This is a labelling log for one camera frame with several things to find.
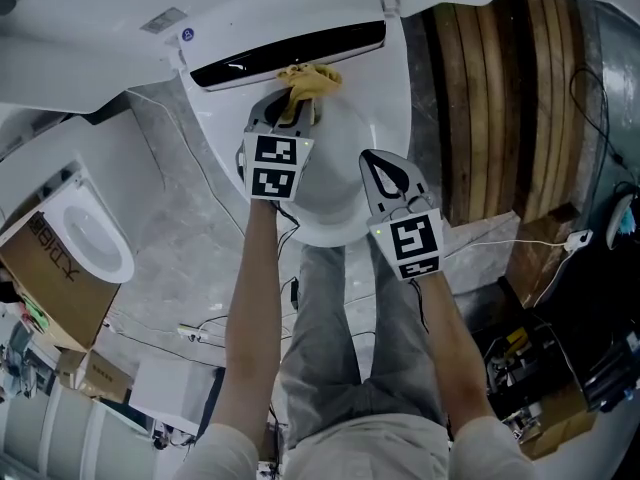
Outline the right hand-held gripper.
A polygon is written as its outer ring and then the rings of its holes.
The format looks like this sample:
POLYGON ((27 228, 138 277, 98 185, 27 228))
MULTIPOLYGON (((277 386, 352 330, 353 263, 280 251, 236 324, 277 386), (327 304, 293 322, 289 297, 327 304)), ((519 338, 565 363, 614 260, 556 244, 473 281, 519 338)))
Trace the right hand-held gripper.
MULTIPOLYGON (((373 216, 389 209, 412 208, 427 199, 427 184, 420 169, 395 153, 366 149, 359 168, 373 216)), ((374 223, 369 231, 396 277, 408 281, 441 270, 444 253, 443 219, 439 209, 374 223)))

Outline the yellow cloth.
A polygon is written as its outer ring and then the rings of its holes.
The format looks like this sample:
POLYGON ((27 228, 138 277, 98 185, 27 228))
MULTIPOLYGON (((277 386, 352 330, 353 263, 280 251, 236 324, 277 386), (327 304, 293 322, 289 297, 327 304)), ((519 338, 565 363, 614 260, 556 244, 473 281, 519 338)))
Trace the yellow cloth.
POLYGON ((312 124, 321 119, 318 99, 336 92, 343 83, 341 74, 324 64, 294 64, 280 70, 276 78, 291 89, 289 101, 280 116, 283 124, 292 124, 300 102, 312 102, 312 124))

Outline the white toilet with tank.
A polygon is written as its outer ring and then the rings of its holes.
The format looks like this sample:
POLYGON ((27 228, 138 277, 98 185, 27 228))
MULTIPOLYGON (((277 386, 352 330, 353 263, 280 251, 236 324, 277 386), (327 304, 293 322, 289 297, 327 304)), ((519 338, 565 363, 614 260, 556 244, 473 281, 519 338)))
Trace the white toilet with tank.
POLYGON ((164 191, 161 170, 132 111, 93 125, 66 120, 0 162, 0 247, 30 218, 46 244, 97 278, 129 281, 144 226, 164 191))

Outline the white toilet lid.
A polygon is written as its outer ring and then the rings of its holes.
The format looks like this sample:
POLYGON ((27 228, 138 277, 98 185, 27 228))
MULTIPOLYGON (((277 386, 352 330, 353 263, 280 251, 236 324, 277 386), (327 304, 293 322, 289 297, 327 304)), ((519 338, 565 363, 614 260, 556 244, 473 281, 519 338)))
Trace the white toilet lid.
MULTIPOLYGON (((236 0, 0 0, 0 105, 91 113, 123 90, 171 77, 171 39, 236 0)), ((269 0, 287 7, 310 0, 269 0)), ((370 0, 410 16, 442 2, 370 0)), ((321 0, 335 10, 337 0, 321 0)))

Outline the wooden plank platform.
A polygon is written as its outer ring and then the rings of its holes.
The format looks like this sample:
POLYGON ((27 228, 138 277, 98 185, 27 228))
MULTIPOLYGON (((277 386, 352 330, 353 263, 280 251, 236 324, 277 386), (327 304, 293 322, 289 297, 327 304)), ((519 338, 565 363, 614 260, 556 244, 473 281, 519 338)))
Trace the wooden plank platform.
POLYGON ((587 64, 578 0, 441 3, 422 15, 452 226, 577 205, 587 64))

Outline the dark wooden board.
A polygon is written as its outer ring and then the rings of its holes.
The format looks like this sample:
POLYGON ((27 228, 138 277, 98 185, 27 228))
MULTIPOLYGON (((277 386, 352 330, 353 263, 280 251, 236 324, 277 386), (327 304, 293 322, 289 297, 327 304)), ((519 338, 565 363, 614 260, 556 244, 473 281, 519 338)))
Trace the dark wooden board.
POLYGON ((523 308, 533 307, 549 285, 566 256, 564 243, 579 216, 572 203, 565 203, 519 226, 505 278, 523 308))

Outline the person's grey trousers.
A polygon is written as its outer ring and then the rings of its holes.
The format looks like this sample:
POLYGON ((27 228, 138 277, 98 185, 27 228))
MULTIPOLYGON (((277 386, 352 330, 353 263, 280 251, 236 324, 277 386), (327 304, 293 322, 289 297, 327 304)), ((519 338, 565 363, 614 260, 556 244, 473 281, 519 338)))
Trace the person's grey trousers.
POLYGON ((357 418, 404 414, 445 425, 418 294, 375 243, 376 327, 371 374, 360 375, 344 309, 345 250, 302 249, 298 318, 280 368, 289 447, 357 418))

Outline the small white power strip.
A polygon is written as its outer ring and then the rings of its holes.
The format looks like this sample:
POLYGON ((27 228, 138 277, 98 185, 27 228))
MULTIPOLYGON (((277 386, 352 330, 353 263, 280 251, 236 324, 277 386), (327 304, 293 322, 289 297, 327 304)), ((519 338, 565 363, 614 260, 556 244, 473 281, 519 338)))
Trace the small white power strip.
POLYGON ((593 237, 591 229, 574 231, 566 239, 564 249, 573 253, 589 245, 593 237))

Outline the teal and white device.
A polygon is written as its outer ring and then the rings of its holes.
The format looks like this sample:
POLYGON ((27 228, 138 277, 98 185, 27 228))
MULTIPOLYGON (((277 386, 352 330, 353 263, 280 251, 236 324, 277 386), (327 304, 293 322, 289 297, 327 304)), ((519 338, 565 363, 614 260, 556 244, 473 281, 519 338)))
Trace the teal and white device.
POLYGON ((637 231, 638 224, 633 213, 633 205, 637 199, 634 192, 621 196, 613 207, 605 232, 605 243, 609 250, 614 250, 622 237, 631 236, 637 231))

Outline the long white power strip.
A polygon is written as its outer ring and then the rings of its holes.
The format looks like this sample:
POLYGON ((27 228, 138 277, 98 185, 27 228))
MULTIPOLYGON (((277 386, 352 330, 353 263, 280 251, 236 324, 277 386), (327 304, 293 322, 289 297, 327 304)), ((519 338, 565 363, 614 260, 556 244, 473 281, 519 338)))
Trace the long white power strip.
POLYGON ((209 333, 206 330, 206 324, 200 324, 197 326, 190 326, 187 324, 180 324, 176 328, 178 334, 182 337, 189 339, 190 341, 207 341, 209 339, 209 333))

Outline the person's beige shirt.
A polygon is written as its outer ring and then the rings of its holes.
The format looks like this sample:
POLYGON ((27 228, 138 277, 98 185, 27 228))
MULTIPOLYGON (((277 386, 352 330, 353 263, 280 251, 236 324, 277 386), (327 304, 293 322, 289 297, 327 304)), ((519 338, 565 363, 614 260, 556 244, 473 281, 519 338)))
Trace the person's beige shirt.
MULTIPOLYGON (((257 480, 258 450, 240 431, 212 424, 174 480, 257 480)), ((511 431, 495 417, 465 424, 454 439, 426 418, 357 418, 300 441, 282 480, 540 480, 511 431)))

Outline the large cardboard box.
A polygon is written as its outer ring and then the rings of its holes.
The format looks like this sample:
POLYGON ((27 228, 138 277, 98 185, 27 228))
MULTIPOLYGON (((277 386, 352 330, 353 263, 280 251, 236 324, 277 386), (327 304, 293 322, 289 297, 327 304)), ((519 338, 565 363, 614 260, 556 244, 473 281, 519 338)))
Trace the large cardboard box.
POLYGON ((54 346, 89 351, 119 291, 84 269, 63 245, 40 212, 0 246, 0 266, 17 282, 24 303, 30 301, 49 319, 41 333, 54 346))

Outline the white box cabinet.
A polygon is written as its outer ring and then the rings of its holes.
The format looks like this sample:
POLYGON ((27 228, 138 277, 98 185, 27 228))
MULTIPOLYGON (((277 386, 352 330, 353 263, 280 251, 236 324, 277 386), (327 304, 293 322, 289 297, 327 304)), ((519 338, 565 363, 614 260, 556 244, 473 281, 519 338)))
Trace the white box cabinet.
POLYGON ((134 379, 129 405, 195 435, 217 368, 180 359, 145 357, 134 379))

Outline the green card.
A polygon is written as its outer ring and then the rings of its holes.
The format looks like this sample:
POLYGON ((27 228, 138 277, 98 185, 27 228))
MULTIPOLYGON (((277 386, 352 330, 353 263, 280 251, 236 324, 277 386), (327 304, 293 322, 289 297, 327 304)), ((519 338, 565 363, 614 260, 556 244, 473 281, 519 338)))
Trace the green card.
POLYGON ((30 301, 26 301, 24 305, 31 321, 41 333, 44 333, 49 328, 49 319, 47 315, 30 301))

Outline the white shelf unit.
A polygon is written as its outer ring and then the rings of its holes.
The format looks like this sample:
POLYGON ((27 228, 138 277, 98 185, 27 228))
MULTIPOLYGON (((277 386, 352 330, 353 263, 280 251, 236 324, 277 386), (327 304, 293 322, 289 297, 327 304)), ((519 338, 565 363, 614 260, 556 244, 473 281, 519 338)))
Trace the white shelf unit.
POLYGON ((0 404, 4 480, 153 480, 147 436, 110 407, 56 385, 0 404))

